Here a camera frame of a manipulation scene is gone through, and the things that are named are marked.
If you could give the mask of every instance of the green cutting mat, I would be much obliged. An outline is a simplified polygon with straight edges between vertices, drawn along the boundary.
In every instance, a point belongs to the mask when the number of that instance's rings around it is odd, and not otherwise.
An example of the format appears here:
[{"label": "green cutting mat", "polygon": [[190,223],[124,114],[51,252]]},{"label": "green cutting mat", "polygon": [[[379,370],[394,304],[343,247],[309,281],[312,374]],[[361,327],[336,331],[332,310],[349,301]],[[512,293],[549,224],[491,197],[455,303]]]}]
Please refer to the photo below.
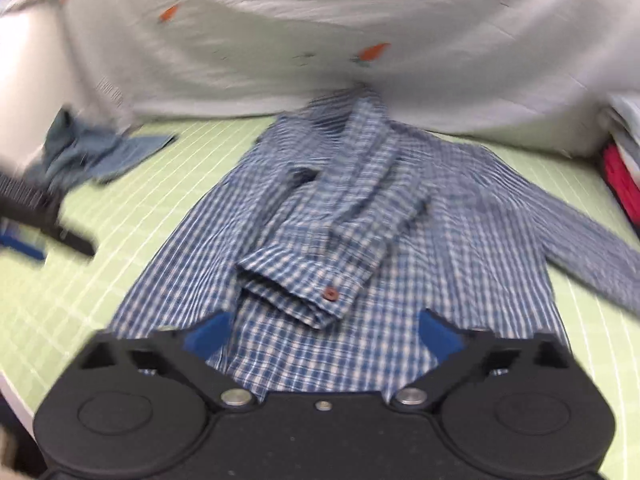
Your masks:
[{"label": "green cutting mat", "polygon": [[[87,185],[65,200],[65,219],[99,243],[87,262],[48,245],[39,267],[0,253],[0,365],[34,410],[87,335],[103,327],[178,222],[238,161],[271,118],[156,123],[139,134],[179,140],[105,187]],[[589,166],[488,145],[505,162],[640,248],[604,183]],[[572,347],[616,413],[618,428],[603,473],[630,480],[640,470],[640,323],[550,269]]]}]

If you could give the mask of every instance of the blue checkered shirt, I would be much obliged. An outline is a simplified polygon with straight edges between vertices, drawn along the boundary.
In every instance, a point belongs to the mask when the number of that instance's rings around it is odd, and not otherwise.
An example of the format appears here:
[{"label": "blue checkered shirt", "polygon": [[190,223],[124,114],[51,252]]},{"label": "blue checkered shirt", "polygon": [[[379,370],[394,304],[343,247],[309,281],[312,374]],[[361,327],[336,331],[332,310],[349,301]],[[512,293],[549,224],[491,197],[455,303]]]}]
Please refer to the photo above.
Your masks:
[{"label": "blue checkered shirt", "polygon": [[231,337],[209,364],[258,396],[389,397],[436,365],[418,336],[426,308],[567,343],[547,260],[640,312],[640,254],[487,149],[350,92],[279,117],[184,218],[111,328],[142,337],[223,310]]}]

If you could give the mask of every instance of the brown button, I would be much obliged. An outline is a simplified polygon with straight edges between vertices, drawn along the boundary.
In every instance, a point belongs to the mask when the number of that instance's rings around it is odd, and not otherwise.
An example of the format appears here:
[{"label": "brown button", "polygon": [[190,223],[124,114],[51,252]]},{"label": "brown button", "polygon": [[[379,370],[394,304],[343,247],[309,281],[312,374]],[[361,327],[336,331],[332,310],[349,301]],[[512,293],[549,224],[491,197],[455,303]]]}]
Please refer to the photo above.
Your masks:
[{"label": "brown button", "polygon": [[326,286],[322,292],[322,297],[327,301],[338,301],[340,298],[340,292],[333,286]]}]

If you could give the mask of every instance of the shirt cuff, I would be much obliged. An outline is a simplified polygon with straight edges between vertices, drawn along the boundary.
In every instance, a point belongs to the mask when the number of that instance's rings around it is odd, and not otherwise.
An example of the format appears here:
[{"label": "shirt cuff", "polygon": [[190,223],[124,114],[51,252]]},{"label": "shirt cuff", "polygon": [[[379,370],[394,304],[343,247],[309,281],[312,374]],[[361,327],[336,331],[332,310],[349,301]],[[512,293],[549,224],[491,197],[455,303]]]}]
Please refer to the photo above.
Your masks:
[{"label": "shirt cuff", "polygon": [[254,251],[238,266],[252,274],[245,290],[318,330],[342,319],[362,286],[335,266],[278,246]]}]

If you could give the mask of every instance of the screw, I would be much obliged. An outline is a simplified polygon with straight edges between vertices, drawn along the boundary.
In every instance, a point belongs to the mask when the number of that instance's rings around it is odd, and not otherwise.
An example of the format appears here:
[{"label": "screw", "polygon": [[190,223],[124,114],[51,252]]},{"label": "screw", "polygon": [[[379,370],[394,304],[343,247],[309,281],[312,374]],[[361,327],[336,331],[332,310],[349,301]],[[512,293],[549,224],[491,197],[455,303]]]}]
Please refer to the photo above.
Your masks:
[{"label": "screw", "polygon": [[405,406],[418,406],[427,400],[427,394],[418,388],[403,388],[396,393],[396,400]]},{"label": "screw", "polygon": [[254,396],[252,396],[251,392],[243,390],[242,388],[232,388],[220,395],[222,402],[227,406],[233,406],[235,408],[247,405],[253,398]]},{"label": "screw", "polygon": [[315,404],[316,410],[319,412],[330,412],[333,405],[328,400],[318,400]]}]

